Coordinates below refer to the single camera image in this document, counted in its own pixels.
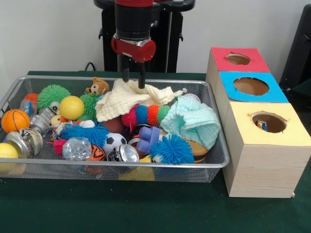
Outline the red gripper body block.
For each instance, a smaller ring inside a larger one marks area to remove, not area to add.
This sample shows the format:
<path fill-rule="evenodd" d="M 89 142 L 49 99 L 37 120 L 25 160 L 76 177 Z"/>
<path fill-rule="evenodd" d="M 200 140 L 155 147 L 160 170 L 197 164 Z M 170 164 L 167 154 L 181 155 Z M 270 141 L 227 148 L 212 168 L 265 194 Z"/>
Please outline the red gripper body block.
<path fill-rule="evenodd" d="M 156 44 L 150 38 L 142 41 L 124 40 L 114 34 L 111 47 L 116 54 L 127 56 L 139 63 L 150 61 L 156 52 Z"/>

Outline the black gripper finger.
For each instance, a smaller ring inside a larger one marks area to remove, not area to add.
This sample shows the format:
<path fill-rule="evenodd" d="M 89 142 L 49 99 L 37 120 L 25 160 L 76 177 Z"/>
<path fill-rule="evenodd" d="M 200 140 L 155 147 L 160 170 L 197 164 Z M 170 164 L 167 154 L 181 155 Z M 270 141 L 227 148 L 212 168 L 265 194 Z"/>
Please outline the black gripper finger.
<path fill-rule="evenodd" d="M 140 78 L 138 81 L 138 87 L 139 89 L 145 88 L 145 75 L 146 75 L 146 69 L 145 69 L 145 63 L 137 63 L 140 68 Z"/>
<path fill-rule="evenodd" d="M 125 83 L 127 83 L 129 81 L 129 57 L 127 56 L 122 56 L 121 57 L 121 70 L 122 70 L 122 79 Z"/>

